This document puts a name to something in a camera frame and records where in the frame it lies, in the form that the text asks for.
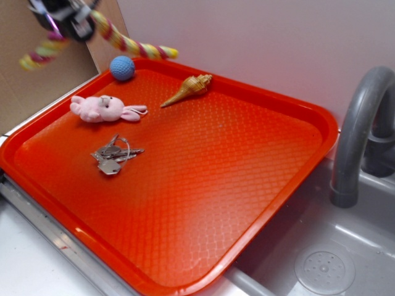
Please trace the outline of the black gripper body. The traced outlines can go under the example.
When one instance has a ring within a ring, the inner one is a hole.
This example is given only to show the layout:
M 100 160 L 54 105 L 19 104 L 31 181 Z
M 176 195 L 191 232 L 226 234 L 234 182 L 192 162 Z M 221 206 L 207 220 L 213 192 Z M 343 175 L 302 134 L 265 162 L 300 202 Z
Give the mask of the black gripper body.
M 47 31 L 78 42 L 91 39 L 95 24 L 91 13 L 100 1 L 28 1 L 28 8 Z

